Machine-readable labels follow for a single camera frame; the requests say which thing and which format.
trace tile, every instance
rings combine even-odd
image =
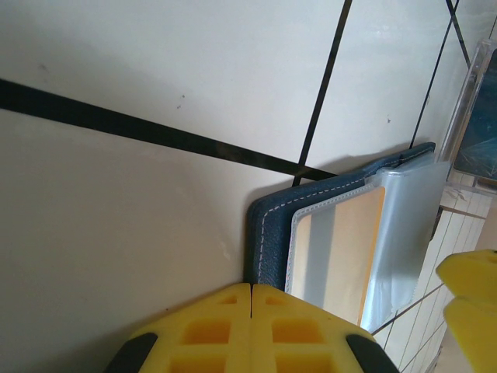
[[[449,174],[448,181],[450,183],[458,184],[458,183],[461,183],[462,177],[463,177],[462,173],[452,171]],[[452,187],[452,186],[447,185],[447,186],[445,186],[445,188],[443,188],[442,200],[440,201],[440,204],[442,206],[455,208],[458,197],[459,197],[459,190]]]
[[[143,322],[241,281],[248,204],[291,185],[4,110],[0,121],[0,329],[9,341],[0,371],[68,351],[45,371],[71,371],[74,361],[103,371]],[[20,350],[30,353],[19,359]]]
[[[427,351],[428,351],[428,346],[426,345],[418,352],[418,355],[414,360],[414,364],[412,365],[411,373],[424,373],[422,371],[422,365],[425,362],[425,356]]]
[[[440,201],[440,205],[455,208],[457,203],[457,195],[458,192],[451,186],[445,186],[443,188],[442,200]]]
[[[454,295],[450,292],[449,289],[447,289],[447,293],[445,295],[445,300],[443,301],[443,307],[442,309],[444,309],[449,303],[450,301],[452,301],[452,299],[454,299]],[[443,312],[438,316],[438,319],[436,320],[436,328],[435,330],[440,326],[442,325],[443,323],[445,322],[445,318],[443,317]]]
[[[385,352],[394,362],[396,367],[398,367],[401,363],[402,355],[404,354],[409,335],[411,334],[412,327],[414,326],[419,306],[420,305],[414,306],[404,315],[396,319],[394,321],[394,325],[392,326],[390,337],[388,338],[387,345],[385,346]]]
[[[447,287],[446,286],[442,286],[439,290],[438,290],[438,294],[436,296],[436,300],[435,300],[435,303],[433,305],[433,310],[429,316],[429,320],[428,320],[428,323],[426,324],[426,329],[425,329],[425,332],[422,336],[422,339],[421,339],[421,344],[423,345],[424,343],[426,343],[426,341],[433,335],[433,333],[435,333],[435,330],[437,328],[437,321],[440,317],[440,315],[442,315],[443,313],[443,307],[445,306],[445,299],[447,297]]]
[[[492,206],[492,197],[481,195],[476,215],[486,218],[488,215],[488,210],[490,210],[491,206]]]
[[[462,249],[462,252],[467,252],[467,251],[472,251],[474,250],[474,246],[476,245],[476,235],[478,233],[478,227],[479,227],[479,220],[478,218],[473,218],[473,222],[471,224],[470,231],[467,235],[467,240],[464,243],[464,247]]]
[[[299,159],[343,1],[90,4],[2,2],[2,77]]]
[[[460,253],[463,251],[471,230],[471,226],[473,225],[473,220],[474,218],[471,218],[469,216],[464,217],[463,225],[461,226],[461,230],[459,231],[456,245],[454,246],[454,250],[452,251],[453,253]]]
[[[387,339],[388,336],[390,335],[390,331],[394,323],[390,324],[389,326],[383,328],[380,332],[376,333],[374,335],[374,339],[378,342],[378,344],[381,346],[381,348],[385,348],[385,345],[387,344]]]
[[[436,258],[435,266],[433,267],[433,271],[429,277],[428,286],[426,287],[425,294],[429,293],[431,290],[442,284],[442,281],[435,273],[435,269],[439,266],[440,263],[442,263],[442,260],[444,260],[453,252],[457,242],[457,238],[461,231],[461,227],[463,225],[463,221],[464,221],[464,216],[461,214],[454,213],[450,217],[449,226],[447,227],[447,232],[443,237],[442,246],[440,247],[438,257]]]
[[[454,208],[458,211],[463,211],[467,212],[470,203],[471,203],[471,197],[473,193],[470,192],[469,190],[458,190],[457,191],[457,202]]]
[[[422,264],[421,273],[419,274],[418,284],[416,285],[416,290],[414,292],[413,302],[421,299],[426,293],[426,286],[428,285],[429,278],[435,267],[436,258],[439,255],[440,247],[442,246],[443,237],[446,234],[447,227],[449,226],[450,218],[452,213],[448,211],[442,211],[442,216],[436,228],[435,235],[428,245],[426,251],[425,260]]]
[[[467,213],[476,215],[478,208],[480,207],[481,194],[473,193],[469,201],[469,206],[467,207]]]
[[[426,369],[431,365],[433,359],[435,358],[438,350],[435,350],[433,338],[430,338],[426,342],[426,354],[423,363],[421,364],[421,371],[425,372]]]
[[[461,185],[472,187],[474,184],[474,176],[463,174],[461,177]]]
[[[436,330],[435,334],[432,336],[432,346],[430,347],[432,351],[435,352],[433,358],[438,354],[440,346],[442,345],[443,337],[445,336],[445,332],[447,331],[447,324],[444,322],[440,327]]]
[[[354,0],[308,166],[342,173],[410,143],[449,21],[444,2]]]
[[[414,326],[412,327],[411,335],[409,336],[404,355],[401,359],[400,369],[403,369],[408,362],[410,362],[422,346],[422,337],[429,323],[429,318],[432,314],[433,306],[435,305],[438,293],[439,291],[435,291],[421,302],[421,306],[419,307],[418,315],[416,316]]]
[[[433,141],[436,143],[436,152],[440,150],[466,74],[467,65],[461,45],[454,27],[451,27],[419,122],[415,144]]]
[[[407,367],[402,371],[402,373],[412,373],[412,366],[414,365],[414,361],[411,361]]]
[[[473,241],[469,245],[468,251],[474,251],[474,249],[476,248],[476,245],[478,244],[478,239],[480,238],[481,230],[483,229],[484,223],[485,223],[485,220],[483,220],[483,219],[475,219],[474,220],[474,224],[476,225],[476,228],[474,230]]]
[[[495,0],[460,0],[456,10],[459,27],[472,60],[480,39],[488,39],[497,15]]]

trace white tile wall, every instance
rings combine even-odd
[[[341,173],[410,143],[449,20],[443,1],[353,1],[308,165]]]
[[[297,161],[342,4],[2,2],[0,76]]]

